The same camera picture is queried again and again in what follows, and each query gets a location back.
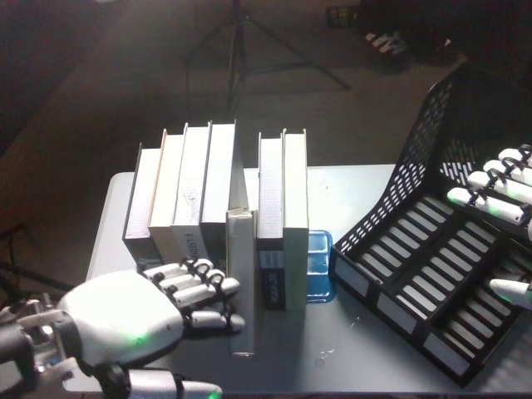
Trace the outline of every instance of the thin white book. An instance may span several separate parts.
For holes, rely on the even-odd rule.
[[[162,264],[159,251],[148,230],[159,163],[160,148],[142,148],[140,145],[122,236],[122,241],[139,268]]]
[[[283,132],[283,247],[286,309],[307,304],[307,132]]]
[[[180,252],[192,259],[208,258],[200,231],[207,159],[212,125],[186,127],[183,159],[171,225]]]
[[[285,309],[283,260],[283,139],[259,134],[259,225],[257,233],[264,305]]]
[[[199,227],[216,268],[226,270],[226,213],[248,207],[244,167],[235,124],[213,125]]]
[[[229,340],[234,355],[255,354],[259,300],[256,236],[256,210],[227,212],[227,274],[240,282],[239,294],[231,299],[231,303],[234,311],[245,320],[244,329]]]
[[[165,130],[160,146],[159,174],[148,229],[166,264],[180,262],[185,256],[170,227],[174,221],[184,141],[184,135],[168,135]]]

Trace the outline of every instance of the dark floor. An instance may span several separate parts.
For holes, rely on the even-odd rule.
[[[163,128],[174,133],[187,120],[224,114],[227,68],[199,55],[186,116],[182,59],[223,18],[227,2],[124,3],[0,158],[0,231],[27,224],[30,235],[17,237],[20,264],[72,284],[86,276],[109,180],[133,170],[139,141],[158,145]],[[352,86],[339,90],[312,69],[250,78],[236,111],[245,166],[257,164],[259,131],[284,127],[307,129],[310,165],[393,163],[426,92],[457,65],[411,62],[386,71],[354,31],[325,28],[329,3],[245,2],[258,20]],[[226,39],[229,32],[212,46],[224,49]],[[254,66],[293,60],[253,28],[246,45]]]

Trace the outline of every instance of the white robotic hand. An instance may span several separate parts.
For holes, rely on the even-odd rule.
[[[213,399],[221,390],[212,384],[132,369],[164,356],[182,338],[239,332],[244,320],[227,302],[238,289],[237,280],[206,259],[105,274],[68,292],[55,308],[34,307],[21,318],[12,309],[0,313],[16,319],[0,328],[0,364],[18,365],[24,391],[69,377],[77,363],[107,397]]]
[[[532,146],[506,149],[498,160],[485,163],[483,171],[467,177],[469,189],[454,188],[447,198],[464,207],[474,207],[514,226],[532,241]],[[493,279],[490,287],[504,300],[532,310],[532,284],[523,281]]]

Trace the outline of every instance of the white book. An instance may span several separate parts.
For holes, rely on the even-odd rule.
[[[245,320],[244,329],[229,340],[234,355],[255,353],[258,320],[258,265],[255,240],[257,211],[233,209],[227,212],[228,276],[240,282],[239,294],[231,299],[234,311]]]
[[[200,231],[207,159],[212,125],[187,127],[174,221],[171,225],[180,252],[192,259],[208,258]]]
[[[209,259],[226,269],[226,213],[248,207],[244,167],[235,137],[235,124],[213,125],[201,221]]]
[[[162,264],[159,251],[148,230],[159,163],[160,148],[143,149],[140,145],[122,236],[122,241],[140,268]]]
[[[307,133],[283,132],[283,247],[286,309],[307,304]]]
[[[284,310],[283,264],[283,140],[259,134],[260,279],[266,308]]]
[[[185,256],[177,246],[170,227],[174,221],[183,144],[183,135],[168,135],[166,131],[163,132],[159,174],[149,230],[166,264],[180,262]]]

